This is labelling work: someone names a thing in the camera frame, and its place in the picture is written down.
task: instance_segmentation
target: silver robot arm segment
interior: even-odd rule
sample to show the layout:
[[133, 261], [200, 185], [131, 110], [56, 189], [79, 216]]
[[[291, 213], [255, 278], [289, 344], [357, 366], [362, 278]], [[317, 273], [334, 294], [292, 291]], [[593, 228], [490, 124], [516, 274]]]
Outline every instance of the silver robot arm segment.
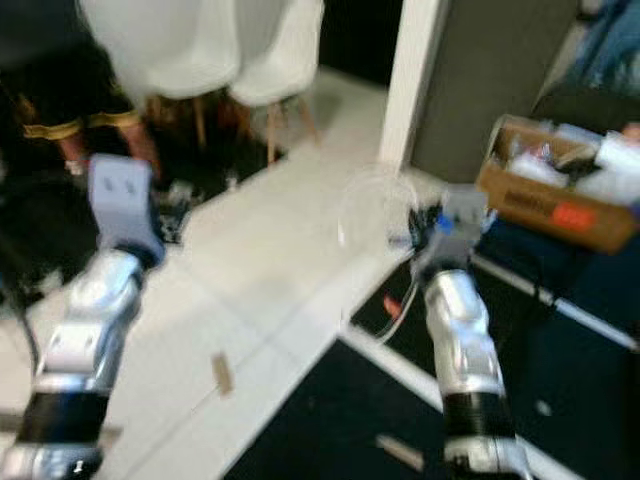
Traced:
[[424, 248], [412, 262], [423, 287], [427, 328], [445, 420], [445, 463], [455, 479], [533, 477], [516, 442], [489, 315], [466, 271], [483, 233], [486, 200], [477, 192], [445, 197]]
[[65, 318], [40, 361], [22, 425], [0, 465], [1, 480], [83, 480], [100, 467], [98, 437], [140, 309], [144, 272], [164, 257], [150, 179], [143, 162], [92, 160], [100, 249], [72, 284]]

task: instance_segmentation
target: white tile floor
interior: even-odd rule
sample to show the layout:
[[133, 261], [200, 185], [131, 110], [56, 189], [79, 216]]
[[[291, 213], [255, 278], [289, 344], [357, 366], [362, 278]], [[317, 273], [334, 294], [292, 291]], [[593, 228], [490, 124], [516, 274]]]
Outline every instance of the white tile floor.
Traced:
[[[336, 233], [345, 188], [373, 171], [385, 91], [321, 71], [308, 96], [322, 145], [292, 114], [288, 159], [195, 211], [184, 249], [150, 278], [107, 419], [124, 432], [100, 478], [221, 476], [396, 261], [380, 238], [343, 248]], [[421, 195], [437, 195], [420, 181]], [[65, 298], [31, 310], [40, 339]], [[0, 408], [21, 409], [28, 357], [11, 319], [0, 326]], [[211, 369], [219, 352], [233, 373], [224, 398]]]

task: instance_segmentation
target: black cable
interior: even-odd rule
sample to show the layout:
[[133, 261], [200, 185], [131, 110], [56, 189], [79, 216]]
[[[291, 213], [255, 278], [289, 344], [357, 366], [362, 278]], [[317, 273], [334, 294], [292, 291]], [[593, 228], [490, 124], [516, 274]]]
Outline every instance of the black cable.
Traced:
[[29, 356], [31, 357], [31, 373], [35, 375], [36, 370], [38, 369], [38, 364], [40, 363], [40, 347], [38, 346], [38, 341], [36, 340], [35, 333], [33, 332], [33, 328], [31, 328], [31, 324], [29, 323], [29, 319], [27, 318], [26, 309], [23, 303], [20, 301], [19, 293], [15, 291], [15, 289], [9, 287], [4, 281], [3, 277], [0, 276], [0, 292], [4, 296], [9, 308], [13, 311], [18, 321], [18, 325], [22, 328], [24, 336], [27, 340], [27, 344], [29, 346]]

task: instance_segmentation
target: cable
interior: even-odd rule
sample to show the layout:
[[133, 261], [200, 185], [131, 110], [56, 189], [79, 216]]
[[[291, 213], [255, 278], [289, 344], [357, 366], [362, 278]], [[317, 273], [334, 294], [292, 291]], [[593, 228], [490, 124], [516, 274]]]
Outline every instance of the cable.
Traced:
[[397, 173], [370, 171], [363, 172], [354, 177], [346, 186], [342, 199], [338, 207], [338, 243], [344, 247], [348, 243], [347, 233], [344, 226], [344, 217], [349, 201], [355, 197], [359, 190], [365, 187], [373, 186], [376, 183], [381, 188], [375, 189], [376, 192], [382, 192], [387, 198], [400, 200], [411, 207], [417, 209], [419, 205], [418, 193], [413, 183], [407, 177], [400, 176]]
[[22, 328], [24, 336], [27, 340], [27, 345], [29, 346], [29, 356], [31, 357], [31, 373], [32, 375], [35, 375], [38, 369], [38, 364], [40, 363], [40, 348], [38, 347], [38, 341], [36, 340], [33, 329], [31, 328], [31, 324], [29, 323], [29, 319], [27, 318], [25, 309], [21, 306], [21, 302], [18, 300], [15, 292], [2, 282], [2, 277], [0, 277], [0, 291], [7, 300], [7, 304], [15, 314], [18, 325], [20, 325], [20, 327]]
[[385, 327], [380, 330], [375, 335], [375, 340], [380, 344], [385, 344], [396, 334], [402, 323], [404, 322], [407, 314], [409, 313], [409, 309], [413, 304], [413, 300], [416, 298], [416, 293], [418, 292], [418, 283], [412, 282], [409, 286], [409, 289], [404, 294], [402, 299], [402, 310], [400, 311], [400, 315], [397, 318], [391, 320]]

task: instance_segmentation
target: wooden chair leg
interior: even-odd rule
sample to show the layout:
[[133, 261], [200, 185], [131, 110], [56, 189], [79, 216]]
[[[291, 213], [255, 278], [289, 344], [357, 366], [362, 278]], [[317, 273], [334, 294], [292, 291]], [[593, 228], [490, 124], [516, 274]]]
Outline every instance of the wooden chair leg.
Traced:
[[204, 125], [204, 103], [201, 96], [193, 99], [193, 113], [196, 121], [196, 132], [198, 134], [198, 146], [203, 150], [207, 146], [207, 131]]
[[162, 100], [158, 95], [147, 98], [147, 118], [152, 124], [159, 124], [162, 121]]
[[238, 120], [238, 137], [247, 136], [253, 140], [255, 135], [251, 129], [251, 109], [236, 103], [235, 111]]
[[278, 108], [278, 127], [289, 128], [289, 117], [287, 116], [287, 109], [282, 104], [277, 104]]
[[318, 133], [318, 130], [316, 130], [316, 125], [313, 121], [311, 110], [309, 110], [309, 106], [307, 105], [307, 102], [302, 97], [298, 99], [298, 110], [300, 111], [300, 116], [302, 117], [302, 121], [307, 126], [307, 130], [313, 136], [313, 140], [316, 142], [316, 145], [319, 145], [320, 134]]
[[276, 161], [276, 122], [278, 108], [276, 105], [267, 107], [267, 164], [273, 165]]

